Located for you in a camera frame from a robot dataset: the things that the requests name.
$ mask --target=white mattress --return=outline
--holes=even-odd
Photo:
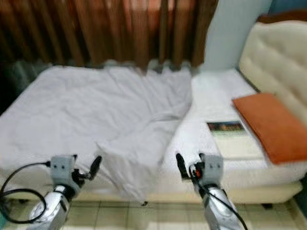
[[[199,152],[216,154],[217,148],[205,122],[240,119],[232,99],[255,91],[235,70],[203,72],[192,80],[193,104],[169,145],[160,170],[156,192],[193,192],[191,183],[182,183],[175,154],[179,151],[186,166],[197,161]],[[303,178],[307,162],[273,165],[264,151],[259,160],[226,160],[222,186],[228,190],[287,184]]]

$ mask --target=black cable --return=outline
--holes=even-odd
[[[215,196],[215,195],[213,195],[212,193],[210,193],[210,191],[209,191],[206,187],[201,186],[200,183],[199,183],[197,180],[195,180],[195,178],[194,178],[194,176],[193,176],[193,174],[192,174],[192,171],[191,171],[191,166],[189,167],[189,173],[190,173],[190,176],[191,176],[191,179],[193,180],[193,182],[196,182],[197,185],[198,185],[200,188],[202,188],[202,189],[205,191],[205,193],[206,193],[207,195],[214,197],[216,200],[218,200],[219,202],[221,202],[225,207],[227,207],[227,208],[238,218],[238,220],[241,222],[241,224],[242,224],[243,227],[244,227],[244,230],[248,230],[248,227],[246,226],[246,224],[245,224],[243,218],[240,216],[240,214],[239,214],[238,212],[236,212],[230,205],[228,205],[227,203],[225,203],[223,200],[221,200],[221,199],[218,198],[217,196]]]
[[[3,214],[3,216],[10,222],[12,223],[15,223],[15,224],[30,224],[30,223],[33,223],[34,221],[36,221],[37,219],[39,219],[46,211],[47,209],[47,203],[46,203],[46,200],[45,198],[37,191],[33,190],[33,189],[28,189],[28,188],[19,188],[19,189],[12,189],[10,191],[7,191],[5,192],[4,189],[6,187],[6,185],[8,184],[8,182],[12,179],[12,177],[17,174],[19,171],[21,171],[22,169],[25,169],[25,168],[28,168],[28,167],[31,167],[31,166],[36,166],[36,165],[45,165],[47,167],[50,167],[50,162],[47,161],[47,162],[38,162],[38,163],[32,163],[32,164],[27,164],[25,166],[22,166],[20,167],[19,169],[16,169],[7,179],[6,181],[4,182],[1,190],[0,190],[0,212]],[[8,196],[8,195],[11,195],[11,194],[14,194],[14,193],[21,193],[21,192],[24,192],[24,193],[32,193],[34,194],[35,196],[37,196],[40,201],[43,203],[44,205],[44,210],[42,211],[41,214],[39,214],[37,217],[33,218],[33,219],[30,219],[30,220],[15,220],[15,219],[12,219],[10,218],[10,216],[6,213],[5,211],[5,207],[4,207],[4,198],[5,196]]]

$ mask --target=floor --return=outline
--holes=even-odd
[[[300,230],[286,204],[265,210],[261,205],[237,205],[249,230]],[[14,213],[27,217],[27,203]],[[5,230],[23,230],[25,225],[6,224]],[[155,204],[141,207],[124,202],[74,202],[64,230],[209,230],[201,205]]]

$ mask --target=upholstered headboard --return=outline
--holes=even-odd
[[[261,92],[274,93],[307,126],[307,11],[259,17],[239,69]]]

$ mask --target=curtain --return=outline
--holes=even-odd
[[[5,60],[77,66],[106,60],[146,68],[204,62],[218,0],[0,0]]]

